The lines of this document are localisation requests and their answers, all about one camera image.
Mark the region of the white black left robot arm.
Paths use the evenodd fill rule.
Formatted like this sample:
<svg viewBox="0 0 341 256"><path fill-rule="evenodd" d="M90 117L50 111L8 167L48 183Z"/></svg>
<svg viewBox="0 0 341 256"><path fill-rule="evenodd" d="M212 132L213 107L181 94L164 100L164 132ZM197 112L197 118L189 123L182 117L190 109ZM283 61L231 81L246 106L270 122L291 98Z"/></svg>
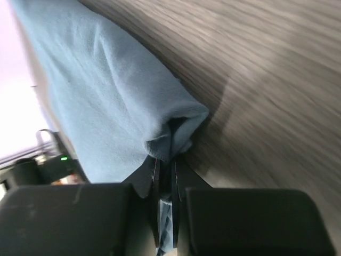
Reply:
<svg viewBox="0 0 341 256"><path fill-rule="evenodd" d="M20 185L88 183L83 168L61 132L41 129L37 146L1 159L1 198Z"/></svg>

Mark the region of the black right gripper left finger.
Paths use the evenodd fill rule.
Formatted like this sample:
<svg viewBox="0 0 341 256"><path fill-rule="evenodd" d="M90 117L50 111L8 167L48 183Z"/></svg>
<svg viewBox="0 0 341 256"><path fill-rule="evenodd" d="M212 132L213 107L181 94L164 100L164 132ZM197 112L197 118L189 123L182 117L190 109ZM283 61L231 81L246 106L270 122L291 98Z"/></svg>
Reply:
<svg viewBox="0 0 341 256"><path fill-rule="evenodd" d="M1 180L1 255L155 255L158 160L121 183L53 185L67 161L23 159Z"/></svg>

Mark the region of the grey-blue t shirt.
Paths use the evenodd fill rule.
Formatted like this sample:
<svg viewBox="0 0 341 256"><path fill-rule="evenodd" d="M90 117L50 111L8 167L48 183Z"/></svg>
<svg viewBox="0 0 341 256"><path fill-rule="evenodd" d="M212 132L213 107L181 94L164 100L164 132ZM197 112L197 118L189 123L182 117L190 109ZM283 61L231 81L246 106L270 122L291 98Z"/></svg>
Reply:
<svg viewBox="0 0 341 256"><path fill-rule="evenodd" d="M12 1L47 86L48 106L90 184L121 183L147 157L159 175L208 116L140 42L78 1ZM159 246L172 246L159 203Z"/></svg>

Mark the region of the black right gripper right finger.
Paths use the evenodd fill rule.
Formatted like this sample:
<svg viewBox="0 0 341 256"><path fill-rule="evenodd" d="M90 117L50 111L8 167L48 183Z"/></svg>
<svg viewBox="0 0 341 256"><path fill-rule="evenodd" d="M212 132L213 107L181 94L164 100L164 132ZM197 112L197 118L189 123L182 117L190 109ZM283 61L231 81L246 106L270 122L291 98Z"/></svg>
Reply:
<svg viewBox="0 0 341 256"><path fill-rule="evenodd" d="M178 255L335 255L314 201L290 189L213 188L173 160Z"/></svg>

